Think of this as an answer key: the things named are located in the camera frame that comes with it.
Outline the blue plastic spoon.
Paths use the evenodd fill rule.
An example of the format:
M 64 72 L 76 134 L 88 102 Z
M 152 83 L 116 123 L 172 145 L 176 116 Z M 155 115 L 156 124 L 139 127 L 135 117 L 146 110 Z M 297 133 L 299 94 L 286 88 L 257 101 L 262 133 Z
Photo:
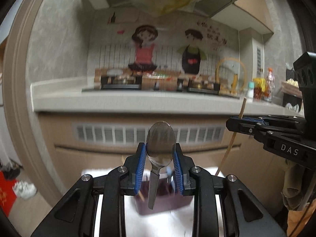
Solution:
M 166 174 L 167 174 L 167 183 L 171 184 L 173 180 L 173 176 L 172 176 L 173 171 L 171 167 L 166 168 Z

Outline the gas stove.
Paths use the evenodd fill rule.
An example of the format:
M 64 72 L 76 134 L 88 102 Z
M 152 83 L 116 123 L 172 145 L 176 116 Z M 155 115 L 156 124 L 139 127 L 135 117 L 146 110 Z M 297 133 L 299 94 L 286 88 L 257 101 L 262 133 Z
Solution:
M 83 91 L 143 90 L 180 93 L 196 93 L 237 97 L 238 75 L 233 76 L 231 87 L 226 80 L 203 74 L 185 74 L 180 71 L 156 70 L 151 72 L 131 69 L 96 69 L 92 86 Z

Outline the grey kitchen countertop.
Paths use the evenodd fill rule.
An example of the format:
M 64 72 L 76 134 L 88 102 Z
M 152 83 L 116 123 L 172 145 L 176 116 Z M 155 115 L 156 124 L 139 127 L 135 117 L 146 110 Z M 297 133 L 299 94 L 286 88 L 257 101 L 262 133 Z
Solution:
M 204 94 L 142 90 L 92 90 L 90 78 L 76 77 L 31 84 L 34 112 L 158 113 L 237 115 L 242 99 Z

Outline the glass pot lid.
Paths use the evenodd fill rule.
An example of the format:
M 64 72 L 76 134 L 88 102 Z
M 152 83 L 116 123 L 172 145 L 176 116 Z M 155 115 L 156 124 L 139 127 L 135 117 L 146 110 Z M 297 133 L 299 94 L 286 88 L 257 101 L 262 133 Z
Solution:
M 215 82 L 220 84 L 221 94 L 242 95 L 247 84 L 246 66 L 238 58 L 221 58 L 216 64 Z

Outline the orange drink bottle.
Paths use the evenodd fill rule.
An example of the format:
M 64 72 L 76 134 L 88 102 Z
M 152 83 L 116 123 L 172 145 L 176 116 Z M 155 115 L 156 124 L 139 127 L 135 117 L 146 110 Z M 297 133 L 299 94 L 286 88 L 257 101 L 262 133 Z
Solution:
M 273 91 L 275 87 L 275 77 L 273 75 L 273 69 L 268 68 L 268 73 L 265 80 L 264 100 L 271 102 L 273 98 Z

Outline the red door mat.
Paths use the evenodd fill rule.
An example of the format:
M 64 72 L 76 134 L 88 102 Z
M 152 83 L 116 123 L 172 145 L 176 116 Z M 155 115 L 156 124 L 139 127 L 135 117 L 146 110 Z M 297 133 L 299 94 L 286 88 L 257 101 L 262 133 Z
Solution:
M 9 216 L 12 206 L 17 198 L 12 189 L 16 182 L 16 180 L 5 179 L 3 172 L 0 172 L 0 205 L 7 217 Z

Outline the maroon plastic utensil bin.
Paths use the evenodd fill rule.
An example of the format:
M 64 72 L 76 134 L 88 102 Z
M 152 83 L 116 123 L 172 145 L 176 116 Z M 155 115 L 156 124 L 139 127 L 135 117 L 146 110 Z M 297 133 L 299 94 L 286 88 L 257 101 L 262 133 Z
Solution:
M 140 199 L 138 194 L 134 197 L 136 211 L 141 216 L 176 210 L 190 205 L 193 200 L 192 196 L 179 194 L 171 184 L 167 183 L 167 178 L 162 178 L 159 180 L 154 207 L 150 209 L 148 207 L 149 183 L 149 181 L 143 181 L 141 184 L 140 190 L 145 198 L 145 202 Z

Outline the white textured table cloth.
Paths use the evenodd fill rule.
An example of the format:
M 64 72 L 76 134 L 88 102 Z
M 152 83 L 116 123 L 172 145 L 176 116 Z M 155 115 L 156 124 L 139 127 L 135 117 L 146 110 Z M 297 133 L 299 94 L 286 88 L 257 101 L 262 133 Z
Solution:
M 92 177 L 106 175 L 112 170 L 84 169 L 81 175 L 90 174 Z M 101 194 L 97 203 L 97 219 L 92 236 L 101 236 L 100 216 L 102 207 Z M 220 206 L 219 196 L 216 195 L 216 205 Z M 166 212 L 141 216 L 136 211 L 133 196 L 124 196 L 126 236 L 192 236 L 194 198 L 190 205 Z M 220 207 L 217 207 L 219 236 L 224 236 L 223 221 Z

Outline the black handled steel spoon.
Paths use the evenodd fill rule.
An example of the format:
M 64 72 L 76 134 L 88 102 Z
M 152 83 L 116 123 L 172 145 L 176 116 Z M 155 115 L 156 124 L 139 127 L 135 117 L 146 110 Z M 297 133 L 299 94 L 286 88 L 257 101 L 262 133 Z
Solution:
M 176 146 L 172 127 L 165 121 L 158 121 L 149 129 L 146 139 L 146 154 L 151 163 L 148 207 L 153 209 L 159 185 L 160 170 L 167 167 Z

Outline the wooden chopstick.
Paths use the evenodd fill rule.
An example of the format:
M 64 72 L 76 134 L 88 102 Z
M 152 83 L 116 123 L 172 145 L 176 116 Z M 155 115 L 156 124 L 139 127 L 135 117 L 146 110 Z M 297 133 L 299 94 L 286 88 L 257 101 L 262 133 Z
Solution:
M 144 198 L 144 196 L 143 196 L 141 190 L 138 192 L 138 195 L 139 195 L 140 199 L 141 199 L 143 202 L 145 202 L 145 198 Z
M 243 117 L 244 110 L 245 110 L 245 106 L 246 106 L 246 101 L 247 101 L 247 98 L 246 98 L 246 97 L 243 98 L 242 107 L 241 107 L 241 110 L 240 110 L 239 115 L 238 115 L 238 118 L 239 118 L 239 119 L 242 119 L 242 117 Z M 216 171 L 216 173 L 215 173 L 215 176 L 218 176 L 219 173 L 221 172 L 221 169 L 222 169 L 222 167 L 224 166 L 224 164 L 225 164 L 225 162 L 226 162 L 226 160 L 227 160 L 227 158 L 228 158 L 228 155 L 229 155 L 229 153 L 230 153 L 230 151 L 231 151 L 231 149 L 232 149 L 232 147 L 233 147 L 233 144 L 234 144 L 234 142 L 235 142 L 236 135 L 237 135 L 237 133 L 236 133 L 236 132 L 233 132 L 233 134 L 232 134 L 232 136 L 231 136 L 231 139 L 230 139 L 230 142 L 229 142 L 229 145 L 228 145 L 228 148 L 227 148 L 227 150 L 226 150 L 226 152 L 225 152 L 225 154 L 224 154 L 224 157 L 222 158 L 222 161 L 221 161 L 220 165 L 219 165 L 218 168 L 217 168 L 217 171 Z

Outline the white sneakers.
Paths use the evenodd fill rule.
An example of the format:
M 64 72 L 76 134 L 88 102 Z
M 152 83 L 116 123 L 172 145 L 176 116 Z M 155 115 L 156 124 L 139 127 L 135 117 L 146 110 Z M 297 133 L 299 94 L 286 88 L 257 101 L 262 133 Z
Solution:
M 12 187 L 12 190 L 16 197 L 22 199 L 29 199 L 36 195 L 37 188 L 33 183 L 27 183 L 26 181 L 18 181 Z

